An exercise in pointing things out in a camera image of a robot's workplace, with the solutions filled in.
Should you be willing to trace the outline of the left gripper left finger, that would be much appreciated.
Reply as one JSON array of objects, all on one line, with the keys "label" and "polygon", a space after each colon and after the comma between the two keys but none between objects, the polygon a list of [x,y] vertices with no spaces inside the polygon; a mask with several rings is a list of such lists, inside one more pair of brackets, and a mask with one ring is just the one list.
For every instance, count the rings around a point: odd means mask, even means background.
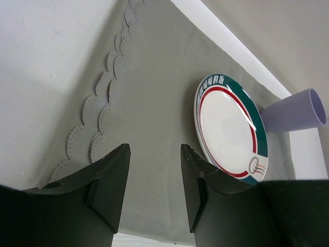
[{"label": "left gripper left finger", "polygon": [[131,150],[42,188],[1,187],[1,246],[111,246],[118,232]]}]

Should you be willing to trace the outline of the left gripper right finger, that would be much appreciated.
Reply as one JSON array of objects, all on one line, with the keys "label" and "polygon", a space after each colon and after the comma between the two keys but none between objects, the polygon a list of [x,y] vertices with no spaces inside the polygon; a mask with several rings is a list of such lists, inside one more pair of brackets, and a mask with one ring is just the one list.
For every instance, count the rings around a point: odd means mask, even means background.
[{"label": "left gripper right finger", "polygon": [[328,181],[241,182],[180,150],[196,246],[328,246]]}]

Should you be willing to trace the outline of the white plate green red rim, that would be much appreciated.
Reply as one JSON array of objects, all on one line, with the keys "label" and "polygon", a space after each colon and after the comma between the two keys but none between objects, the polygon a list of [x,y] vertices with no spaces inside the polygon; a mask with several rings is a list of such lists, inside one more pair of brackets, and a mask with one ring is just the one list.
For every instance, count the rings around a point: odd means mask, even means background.
[{"label": "white plate green red rim", "polygon": [[238,82],[223,74],[208,75],[196,90],[193,113],[207,161],[247,184],[264,179],[266,131],[254,101]]}]

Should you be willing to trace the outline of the lilac plastic cup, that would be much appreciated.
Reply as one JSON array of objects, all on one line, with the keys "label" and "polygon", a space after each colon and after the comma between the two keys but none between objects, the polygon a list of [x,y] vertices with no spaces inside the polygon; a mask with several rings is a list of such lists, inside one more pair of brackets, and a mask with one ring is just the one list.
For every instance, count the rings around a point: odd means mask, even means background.
[{"label": "lilac plastic cup", "polygon": [[323,103],[312,88],[268,106],[260,115],[267,132],[299,131],[327,124]]}]

